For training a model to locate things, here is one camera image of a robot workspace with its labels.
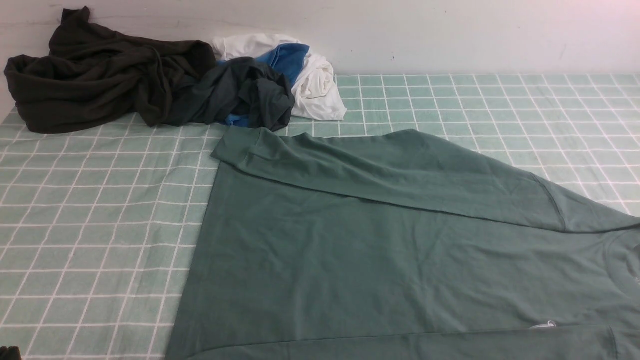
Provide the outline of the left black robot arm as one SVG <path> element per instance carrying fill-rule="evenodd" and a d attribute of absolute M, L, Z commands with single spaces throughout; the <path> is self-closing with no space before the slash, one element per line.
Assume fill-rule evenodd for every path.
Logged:
<path fill-rule="evenodd" d="M 20 348 L 18 346 L 1 346 L 0 360 L 22 360 Z"/>

